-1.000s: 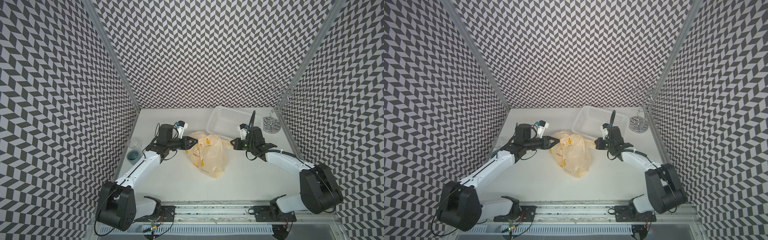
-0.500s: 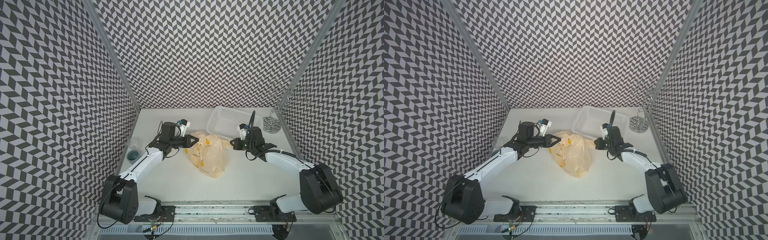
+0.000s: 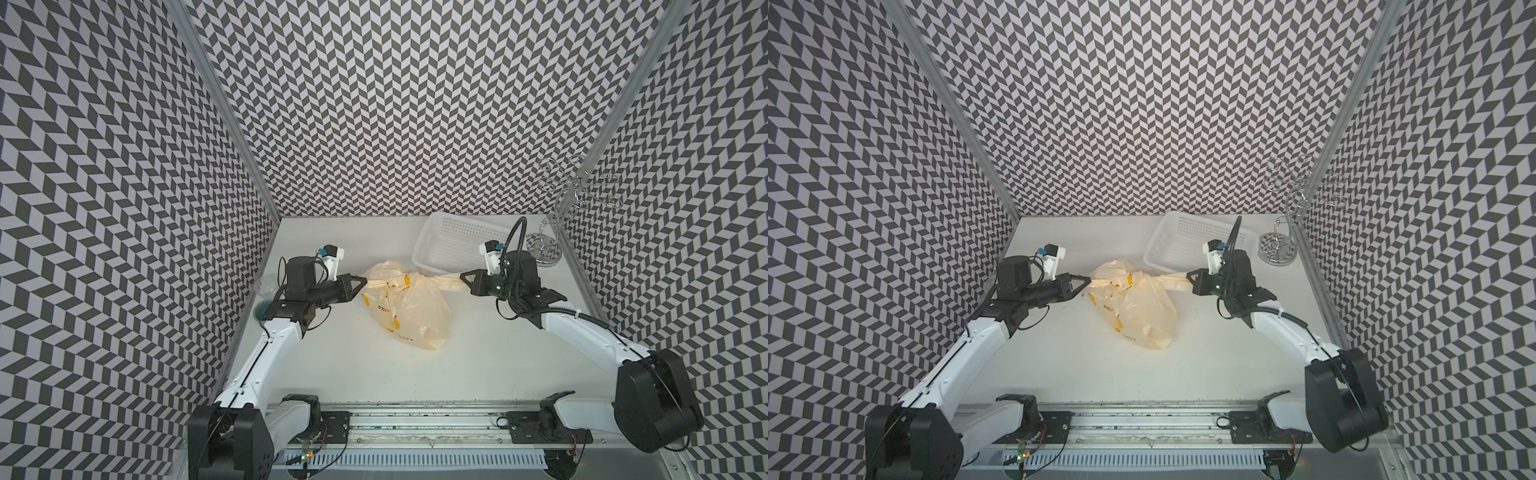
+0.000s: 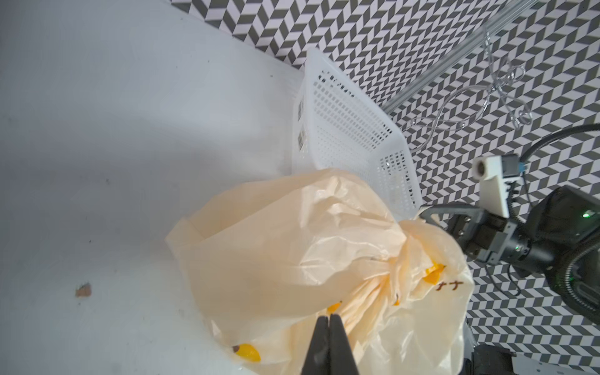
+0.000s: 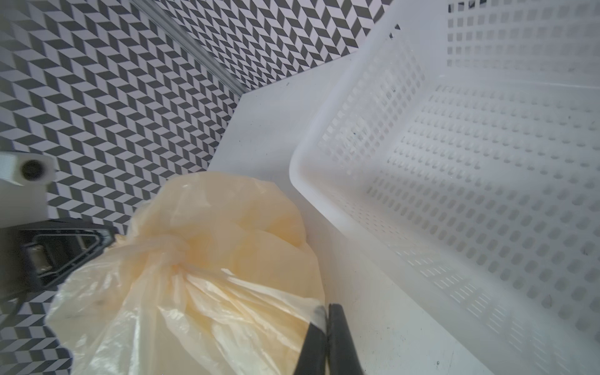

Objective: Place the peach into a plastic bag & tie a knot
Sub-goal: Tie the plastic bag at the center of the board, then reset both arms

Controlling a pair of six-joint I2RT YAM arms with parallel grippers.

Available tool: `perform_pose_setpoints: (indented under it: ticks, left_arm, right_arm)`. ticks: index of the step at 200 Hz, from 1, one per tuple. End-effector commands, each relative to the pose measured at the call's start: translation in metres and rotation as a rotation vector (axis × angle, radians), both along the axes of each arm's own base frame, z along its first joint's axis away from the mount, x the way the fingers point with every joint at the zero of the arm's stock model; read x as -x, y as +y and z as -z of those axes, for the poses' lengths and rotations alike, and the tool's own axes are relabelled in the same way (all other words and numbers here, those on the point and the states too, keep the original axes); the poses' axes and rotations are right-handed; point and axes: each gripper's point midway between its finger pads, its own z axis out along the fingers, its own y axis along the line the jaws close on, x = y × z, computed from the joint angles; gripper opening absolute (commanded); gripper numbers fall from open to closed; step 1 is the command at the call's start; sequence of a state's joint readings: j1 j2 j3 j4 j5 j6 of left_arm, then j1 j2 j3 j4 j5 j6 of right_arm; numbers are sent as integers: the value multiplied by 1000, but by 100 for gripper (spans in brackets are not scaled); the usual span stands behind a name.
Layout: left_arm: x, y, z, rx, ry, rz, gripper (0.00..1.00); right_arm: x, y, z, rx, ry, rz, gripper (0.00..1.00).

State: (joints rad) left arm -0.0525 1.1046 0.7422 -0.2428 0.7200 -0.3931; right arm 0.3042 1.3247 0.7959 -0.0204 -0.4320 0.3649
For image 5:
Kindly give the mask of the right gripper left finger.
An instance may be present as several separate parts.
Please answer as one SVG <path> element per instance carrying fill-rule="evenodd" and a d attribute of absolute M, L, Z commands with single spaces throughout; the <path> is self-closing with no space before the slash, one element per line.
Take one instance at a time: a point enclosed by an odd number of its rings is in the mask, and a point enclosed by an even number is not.
<path fill-rule="evenodd" d="M 327 313 L 323 306 L 313 311 L 294 375 L 325 375 L 328 349 Z"/>

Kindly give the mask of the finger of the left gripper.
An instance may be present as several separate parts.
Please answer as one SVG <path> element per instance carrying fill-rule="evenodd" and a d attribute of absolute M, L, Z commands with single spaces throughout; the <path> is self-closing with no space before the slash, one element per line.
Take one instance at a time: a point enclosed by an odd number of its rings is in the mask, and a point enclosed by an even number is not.
<path fill-rule="evenodd" d="M 46 220 L 18 227 L 19 256 L 31 291 L 54 288 L 117 237 L 117 229 L 85 220 Z"/>

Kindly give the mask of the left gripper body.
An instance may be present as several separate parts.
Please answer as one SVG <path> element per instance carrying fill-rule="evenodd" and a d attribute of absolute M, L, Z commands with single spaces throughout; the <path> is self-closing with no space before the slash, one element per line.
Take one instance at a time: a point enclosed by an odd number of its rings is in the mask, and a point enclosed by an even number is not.
<path fill-rule="evenodd" d="M 20 228 L 1 229 L 1 303 L 31 290 L 27 254 L 22 249 Z"/>

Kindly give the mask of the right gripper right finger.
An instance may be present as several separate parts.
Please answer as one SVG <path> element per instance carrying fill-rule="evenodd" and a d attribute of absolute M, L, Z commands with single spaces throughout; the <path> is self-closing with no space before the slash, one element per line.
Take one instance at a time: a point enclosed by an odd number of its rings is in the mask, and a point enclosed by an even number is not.
<path fill-rule="evenodd" d="M 331 375 L 364 375 L 344 309 L 339 304 L 330 304 L 328 308 L 327 356 Z"/>

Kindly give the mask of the banana print plastic bag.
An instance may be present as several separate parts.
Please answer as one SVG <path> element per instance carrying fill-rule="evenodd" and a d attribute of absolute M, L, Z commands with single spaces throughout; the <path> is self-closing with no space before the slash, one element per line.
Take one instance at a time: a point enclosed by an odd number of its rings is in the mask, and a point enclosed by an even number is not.
<path fill-rule="evenodd" d="M 45 322 L 74 374 L 291 374 L 324 303 L 296 204 L 273 182 L 200 172 L 138 208 Z"/>

